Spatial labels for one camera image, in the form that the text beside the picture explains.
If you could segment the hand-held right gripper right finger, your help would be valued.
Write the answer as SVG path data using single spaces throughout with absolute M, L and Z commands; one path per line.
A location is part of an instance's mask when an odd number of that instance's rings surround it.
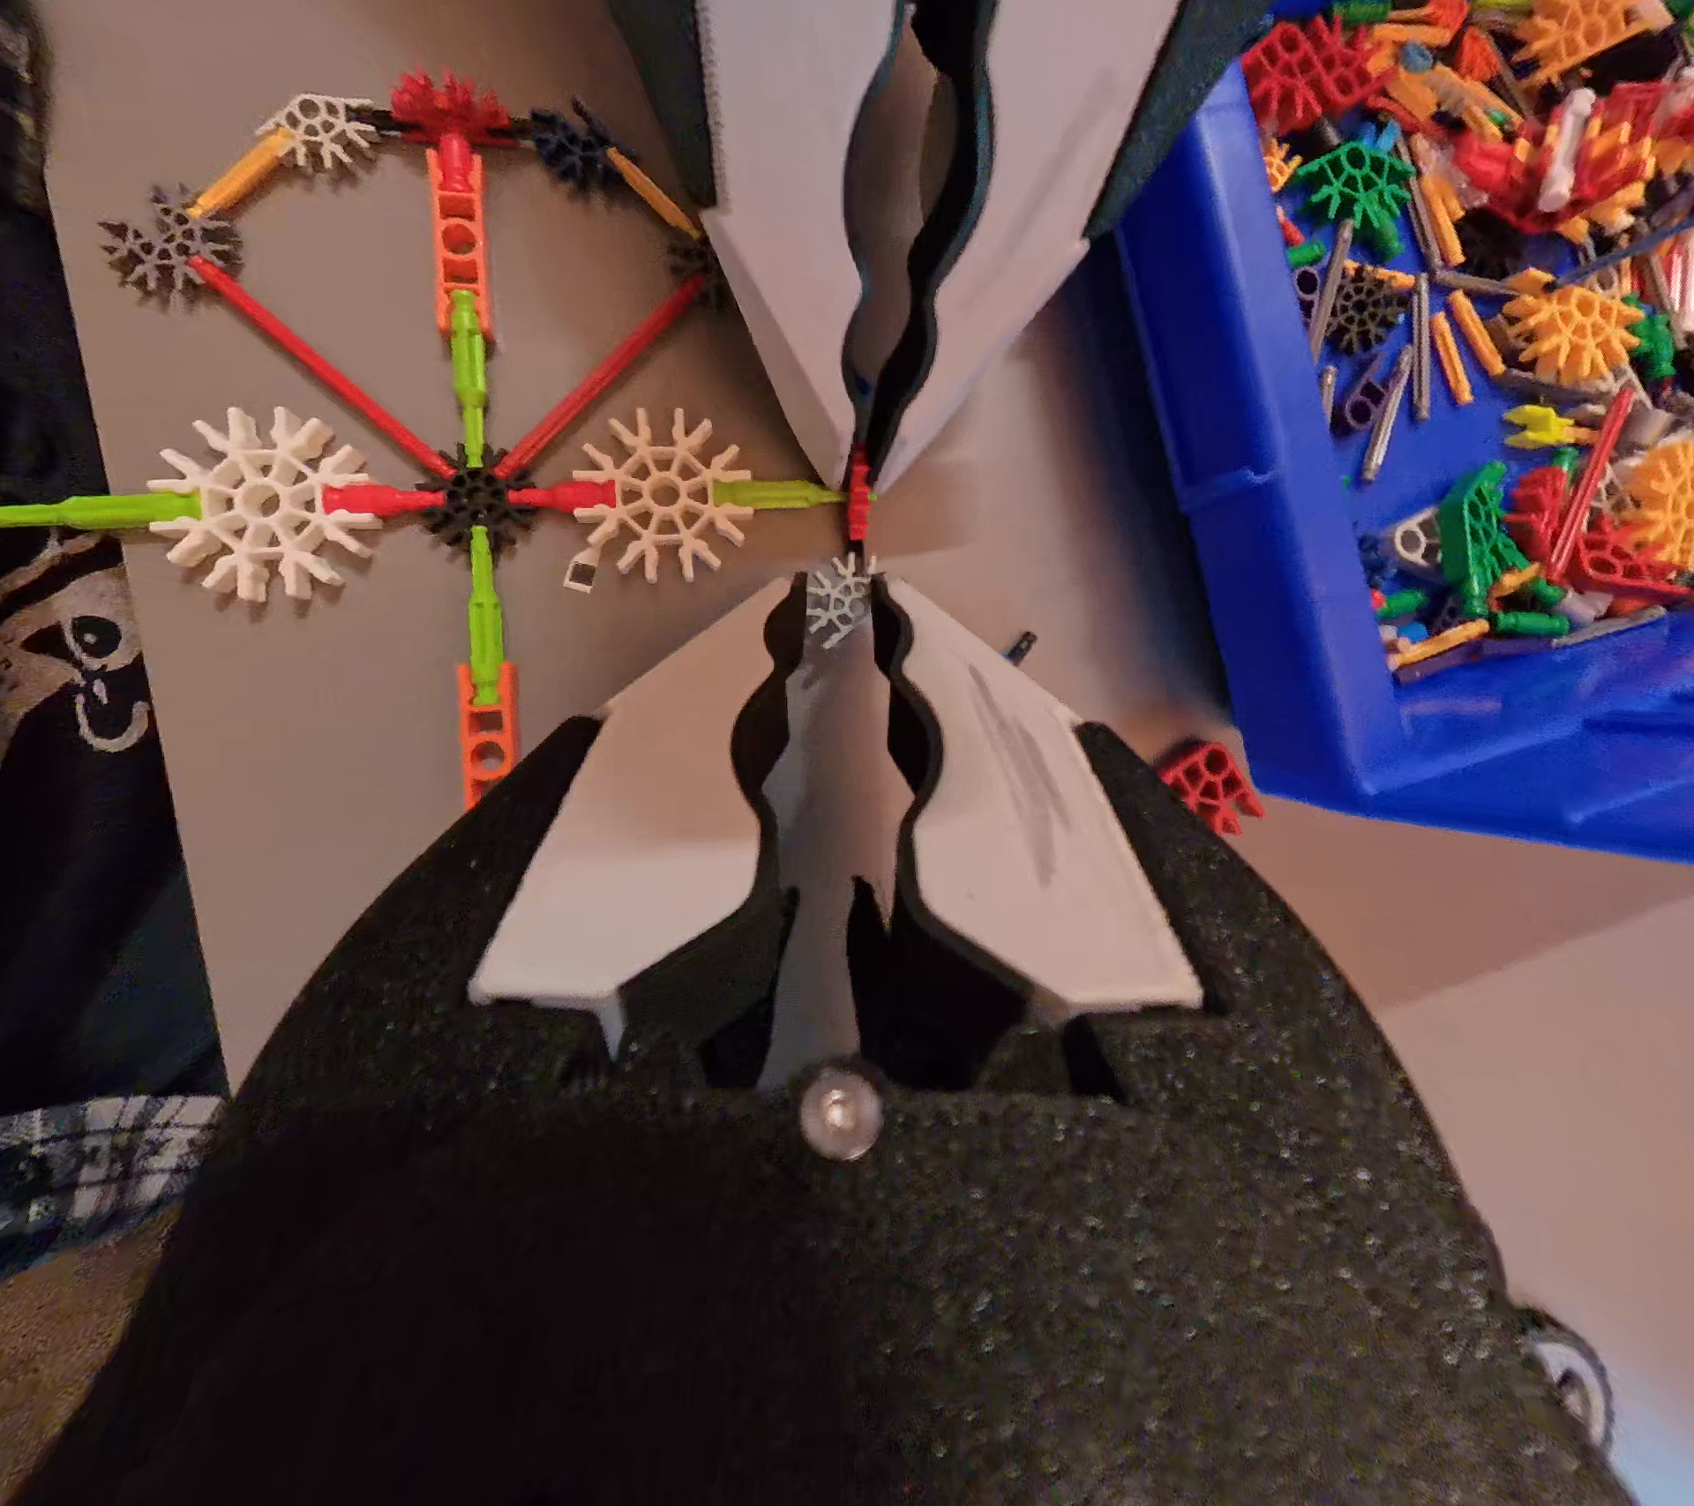
M 888 753 L 909 790 L 891 911 L 851 940 L 860 1051 L 973 1089 L 1022 1031 L 1205 1005 L 1091 758 L 1086 721 L 902 578 L 870 585 Z

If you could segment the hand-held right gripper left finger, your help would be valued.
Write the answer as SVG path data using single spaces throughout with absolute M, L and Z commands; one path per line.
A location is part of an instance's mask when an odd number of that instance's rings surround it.
M 715 1086 L 764 1070 L 794 924 L 766 784 L 791 739 L 803 578 L 775 578 L 616 693 L 470 978 L 475 1005 L 667 1037 Z

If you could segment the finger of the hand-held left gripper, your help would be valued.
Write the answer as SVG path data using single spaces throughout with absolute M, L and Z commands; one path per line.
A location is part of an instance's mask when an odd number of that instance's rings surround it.
M 951 137 L 907 261 L 909 312 L 861 423 L 893 485 L 1084 259 L 1184 0 L 950 0 Z
M 858 435 L 849 335 L 867 294 L 849 217 L 861 114 L 907 0 L 694 0 L 713 169 L 704 227 L 786 421 L 840 485 Z

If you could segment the grey-white toy connector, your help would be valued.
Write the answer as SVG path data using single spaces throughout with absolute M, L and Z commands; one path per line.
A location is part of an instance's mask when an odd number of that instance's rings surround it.
M 872 582 L 879 560 L 854 550 L 807 573 L 807 638 L 828 652 L 872 615 Z

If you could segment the blue plastic bin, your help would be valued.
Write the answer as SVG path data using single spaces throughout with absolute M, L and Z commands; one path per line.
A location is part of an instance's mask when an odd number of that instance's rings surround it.
M 1311 12 L 1327 0 L 1278 0 Z M 1243 75 L 1228 68 L 1114 234 L 1142 374 L 1260 790 L 1389 821 L 1691 862 L 1691 615 L 1391 675 L 1357 539 L 1498 458 L 1505 395 L 1331 435 Z

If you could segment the colourful rod and connector structure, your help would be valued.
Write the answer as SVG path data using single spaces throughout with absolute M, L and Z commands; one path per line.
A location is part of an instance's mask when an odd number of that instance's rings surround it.
M 244 245 L 235 222 L 244 204 L 286 169 L 353 174 L 383 146 L 415 148 L 426 165 L 434 328 L 450 359 L 459 426 L 448 449 L 406 426 L 239 277 Z M 489 437 L 498 336 L 486 178 L 489 153 L 501 150 L 533 155 L 584 197 L 625 192 L 646 204 L 671 232 L 674 277 L 667 298 L 508 449 Z M 547 485 L 537 479 L 540 458 L 604 393 L 692 308 L 729 292 L 703 220 L 669 195 L 581 98 L 568 113 L 516 114 L 489 88 L 424 72 L 404 75 L 385 100 L 298 93 L 207 185 L 156 188 L 147 224 L 106 220 L 101 229 L 103 255 L 126 287 L 154 303 L 198 294 L 223 301 L 399 451 L 417 481 L 371 479 L 366 458 L 336 444 L 321 419 L 276 409 L 261 423 L 230 409 L 223 423 L 194 426 L 205 456 L 164 451 L 171 472 L 143 492 L 4 504 L 4 529 L 149 532 L 168 539 L 170 560 L 196 571 L 209 592 L 263 605 L 276 585 L 295 601 L 309 601 L 320 587 L 343 587 L 330 548 L 367 559 L 366 532 L 420 523 L 470 571 L 468 657 L 456 673 L 466 807 L 505 777 L 521 753 L 517 668 L 507 652 L 496 575 L 500 559 L 540 516 L 581 520 L 583 550 L 602 560 L 613 553 L 620 573 L 639 569 L 648 583 L 660 578 L 667 559 L 687 583 L 697 567 L 718 569 L 717 543 L 743 543 L 747 520 L 761 511 L 831 509 L 844 534 L 837 557 L 849 550 L 872 555 L 867 538 L 877 493 L 861 449 L 853 449 L 840 485 L 757 479 L 741 465 L 738 446 L 713 449 L 710 421 L 688 423 L 678 411 L 660 435 L 648 412 L 637 411 L 634 425 L 609 426 L 616 453 L 590 446 L 588 465 L 574 476 Z

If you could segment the pile of toy construction pieces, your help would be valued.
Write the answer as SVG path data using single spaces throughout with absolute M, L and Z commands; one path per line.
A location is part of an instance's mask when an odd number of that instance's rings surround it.
M 1691 0 L 1331 0 L 1241 58 L 1403 686 L 1691 613 Z

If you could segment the red toy connector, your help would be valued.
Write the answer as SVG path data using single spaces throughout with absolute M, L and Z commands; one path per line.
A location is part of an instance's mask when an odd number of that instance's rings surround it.
M 1264 802 L 1237 756 L 1220 740 L 1191 737 L 1156 763 L 1172 795 L 1218 837 L 1235 837 L 1244 820 L 1262 820 Z

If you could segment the black printed clothing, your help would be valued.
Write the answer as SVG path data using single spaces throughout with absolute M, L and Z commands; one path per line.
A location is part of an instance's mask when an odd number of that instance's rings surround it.
M 108 490 L 43 176 L 46 60 L 2 0 L 4 504 Z M 228 1075 L 115 536 L 2 538 L 2 1104 Z

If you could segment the plaid cloth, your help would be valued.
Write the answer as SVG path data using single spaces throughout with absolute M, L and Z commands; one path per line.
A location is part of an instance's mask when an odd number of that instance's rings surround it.
M 141 1093 L 2 1118 L 2 1275 L 94 1245 L 179 1201 L 223 1116 L 216 1093 Z

